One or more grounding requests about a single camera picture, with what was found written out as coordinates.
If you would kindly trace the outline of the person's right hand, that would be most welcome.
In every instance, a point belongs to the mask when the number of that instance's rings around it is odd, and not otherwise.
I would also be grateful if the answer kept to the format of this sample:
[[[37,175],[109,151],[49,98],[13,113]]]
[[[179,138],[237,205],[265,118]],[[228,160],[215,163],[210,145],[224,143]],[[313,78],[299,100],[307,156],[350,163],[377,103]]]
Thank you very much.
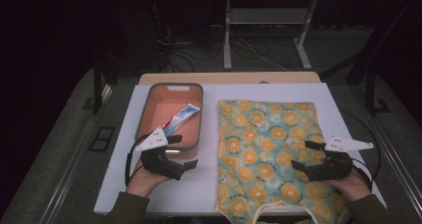
[[[371,194],[365,179],[356,171],[339,180],[326,180],[326,184],[338,190],[347,202],[357,201]]]

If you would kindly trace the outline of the toothpaste tube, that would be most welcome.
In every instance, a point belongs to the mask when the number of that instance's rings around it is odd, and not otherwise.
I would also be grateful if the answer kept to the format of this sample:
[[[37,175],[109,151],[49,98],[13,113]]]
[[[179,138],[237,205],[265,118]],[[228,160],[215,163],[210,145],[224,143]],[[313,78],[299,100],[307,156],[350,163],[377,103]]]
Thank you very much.
[[[177,114],[171,117],[163,126],[162,130],[166,136],[171,136],[183,124],[185,124],[191,117],[200,111],[200,108],[193,104],[188,104],[185,108],[180,110]]]

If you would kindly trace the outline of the aluminium floor rail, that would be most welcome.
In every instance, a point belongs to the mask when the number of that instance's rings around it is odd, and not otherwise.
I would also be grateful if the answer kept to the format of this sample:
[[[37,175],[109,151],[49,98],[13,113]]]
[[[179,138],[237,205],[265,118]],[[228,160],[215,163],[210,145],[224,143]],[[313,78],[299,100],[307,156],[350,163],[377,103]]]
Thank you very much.
[[[422,191],[419,190],[416,182],[404,165],[404,162],[394,148],[393,143],[388,138],[387,133],[381,127],[378,119],[371,114],[369,114],[367,118],[373,128],[380,149],[383,151],[386,159],[391,165],[391,168],[398,178],[399,183],[403,187],[409,201],[413,206],[413,209],[417,213],[418,217],[422,220]]]
[[[91,135],[97,128],[98,122],[101,115],[104,113],[105,105],[111,94],[112,88],[109,85],[105,85],[103,88],[100,88],[99,93],[95,93],[95,102],[100,104],[98,107],[94,108],[95,113],[90,115],[90,118],[85,124],[80,139],[77,142],[77,146],[74,148],[71,159],[54,189],[53,196],[43,212],[39,224],[53,224],[57,218],[81,166],[82,159],[88,151],[88,146],[91,143]]]

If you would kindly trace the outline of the pink basket with grey rim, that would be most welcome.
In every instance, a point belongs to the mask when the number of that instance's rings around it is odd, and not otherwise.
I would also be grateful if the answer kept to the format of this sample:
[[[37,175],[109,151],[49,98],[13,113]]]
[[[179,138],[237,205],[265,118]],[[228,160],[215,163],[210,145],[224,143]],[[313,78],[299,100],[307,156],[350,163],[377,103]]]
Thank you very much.
[[[199,108],[199,111],[173,133],[180,134],[182,139],[180,142],[169,144],[165,153],[169,158],[194,158],[199,150],[202,104],[203,88],[199,84],[155,84],[147,94],[135,137],[151,133],[188,105],[193,105]]]

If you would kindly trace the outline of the black floor socket frame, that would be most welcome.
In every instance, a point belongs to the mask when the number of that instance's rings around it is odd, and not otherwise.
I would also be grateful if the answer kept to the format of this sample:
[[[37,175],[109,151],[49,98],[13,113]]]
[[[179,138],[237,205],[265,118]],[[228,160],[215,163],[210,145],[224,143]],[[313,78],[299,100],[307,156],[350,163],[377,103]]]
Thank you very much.
[[[114,127],[101,126],[89,146],[89,151],[104,152],[108,149],[111,139],[113,137]]]

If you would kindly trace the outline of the orange-slice print tote bag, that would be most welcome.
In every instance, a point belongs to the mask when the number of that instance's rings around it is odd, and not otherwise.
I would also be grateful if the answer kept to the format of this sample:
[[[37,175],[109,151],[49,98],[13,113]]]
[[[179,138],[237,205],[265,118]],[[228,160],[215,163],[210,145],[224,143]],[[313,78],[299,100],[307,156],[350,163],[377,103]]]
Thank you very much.
[[[301,224],[344,224],[344,198],[331,186],[293,169],[294,160],[321,163],[323,142],[312,103],[218,102],[219,148],[216,209],[232,224],[256,224],[261,214],[285,207],[307,212]]]

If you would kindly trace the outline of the black stand post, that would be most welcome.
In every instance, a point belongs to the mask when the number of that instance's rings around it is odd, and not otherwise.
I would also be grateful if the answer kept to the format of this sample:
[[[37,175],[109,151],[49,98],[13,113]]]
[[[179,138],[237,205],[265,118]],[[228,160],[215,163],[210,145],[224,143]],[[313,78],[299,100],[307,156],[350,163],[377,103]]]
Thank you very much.
[[[377,64],[375,62],[376,57],[381,50],[383,42],[388,36],[388,29],[391,22],[392,14],[388,11],[387,2],[383,2],[377,9],[378,13],[376,26],[372,33],[371,39],[368,43],[371,48],[368,50],[369,58],[367,60],[366,69],[366,88],[365,88],[365,106],[369,112],[376,116],[378,113],[390,112],[390,109],[383,99],[377,99],[375,97],[375,82],[376,82],[376,71]]]

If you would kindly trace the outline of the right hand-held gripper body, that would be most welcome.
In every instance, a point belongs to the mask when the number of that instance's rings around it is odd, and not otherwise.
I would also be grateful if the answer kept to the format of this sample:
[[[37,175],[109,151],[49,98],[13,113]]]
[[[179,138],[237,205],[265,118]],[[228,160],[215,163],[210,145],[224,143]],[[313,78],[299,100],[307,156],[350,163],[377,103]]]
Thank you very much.
[[[350,151],[359,151],[373,148],[372,142],[364,142],[351,138],[333,136],[326,144],[321,164],[306,166],[305,175],[309,181],[339,180],[347,177],[352,169],[360,174],[364,171],[353,164],[348,154]]]

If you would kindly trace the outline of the grey metal stand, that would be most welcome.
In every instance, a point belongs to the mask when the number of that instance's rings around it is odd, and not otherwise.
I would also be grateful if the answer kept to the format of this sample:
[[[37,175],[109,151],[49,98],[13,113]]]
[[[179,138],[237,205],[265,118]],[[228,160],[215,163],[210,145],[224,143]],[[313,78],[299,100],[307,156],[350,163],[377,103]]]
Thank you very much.
[[[230,27],[232,25],[301,25],[302,32],[294,38],[296,52],[303,68],[312,67],[304,42],[311,26],[317,0],[311,0],[307,8],[235,8],[226,0],[225,34],[223,43],[223,69],[232,70]]]

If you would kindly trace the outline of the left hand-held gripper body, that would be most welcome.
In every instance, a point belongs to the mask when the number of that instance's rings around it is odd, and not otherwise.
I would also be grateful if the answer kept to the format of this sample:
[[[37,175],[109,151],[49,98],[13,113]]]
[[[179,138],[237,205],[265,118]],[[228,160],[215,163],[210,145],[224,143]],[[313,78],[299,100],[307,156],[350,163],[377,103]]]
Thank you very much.
[[[184,173],[184,166],[169,160],[165,155],[168,144],[167,136],[159,126],[148,134],[135,150],[140,152],[140,159],[146,170],[179,180]]]

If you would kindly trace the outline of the person's left hand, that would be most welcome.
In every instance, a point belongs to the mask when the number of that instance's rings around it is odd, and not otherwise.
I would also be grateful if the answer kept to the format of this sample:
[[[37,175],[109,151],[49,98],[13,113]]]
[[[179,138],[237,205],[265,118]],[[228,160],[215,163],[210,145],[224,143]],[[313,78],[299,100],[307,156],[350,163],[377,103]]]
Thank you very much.
[[[135,166],[135,173],[132,175],[125,192],[140,197],[148,197],[158,185],[168,180],[169,178],[166,176],[146,170],[139,160]]]

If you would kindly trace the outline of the white foam board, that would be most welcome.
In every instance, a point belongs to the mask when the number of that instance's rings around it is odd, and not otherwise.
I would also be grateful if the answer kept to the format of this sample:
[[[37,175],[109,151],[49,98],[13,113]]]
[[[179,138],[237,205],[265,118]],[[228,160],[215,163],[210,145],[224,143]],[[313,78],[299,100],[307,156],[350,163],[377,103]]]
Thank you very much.
[[[149,85],[134,88],[105,179],[94,211],[107,214],[125,190],[126,156],[134,143]],[[179,181],[159,185],[150,194],[147,214],[150,216],[216,216],[218,185],[218,115],[220,100],[262,102],[311,102],[316,106],[317,120],[325,138],[349,138],[349,131],[324,83],[309,84],[214,84],[203,87],[203,109],[197,167],[185,172]]]

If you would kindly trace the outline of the wooden table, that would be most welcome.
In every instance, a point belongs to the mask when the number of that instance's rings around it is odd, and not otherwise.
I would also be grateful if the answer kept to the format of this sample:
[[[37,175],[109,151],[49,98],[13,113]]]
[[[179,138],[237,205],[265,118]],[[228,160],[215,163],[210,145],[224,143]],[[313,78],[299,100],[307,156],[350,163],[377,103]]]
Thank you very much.
[[[157,83],[197,83],[197,84],[296,84],[320,83],[315,72],[222,72],[222,73],[171,73],[144,74],[140,85]]]

